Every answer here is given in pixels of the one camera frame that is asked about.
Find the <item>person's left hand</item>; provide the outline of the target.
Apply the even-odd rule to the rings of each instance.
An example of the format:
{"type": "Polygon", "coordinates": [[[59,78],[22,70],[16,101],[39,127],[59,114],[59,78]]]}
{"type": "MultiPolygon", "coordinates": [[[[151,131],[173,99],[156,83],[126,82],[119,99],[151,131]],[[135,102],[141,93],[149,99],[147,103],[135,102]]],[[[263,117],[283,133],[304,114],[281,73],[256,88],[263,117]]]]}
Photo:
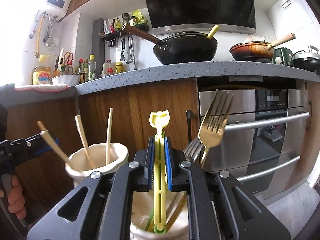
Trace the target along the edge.
{"type": "Polygon", "coordinates": [[[11,177],[12,188],[7,196],[8,210],[15,214],[18,219],[25,219],[27,212],[25,208],[25,198],[22,196],[22,187],[16,176],[11,177]]]}

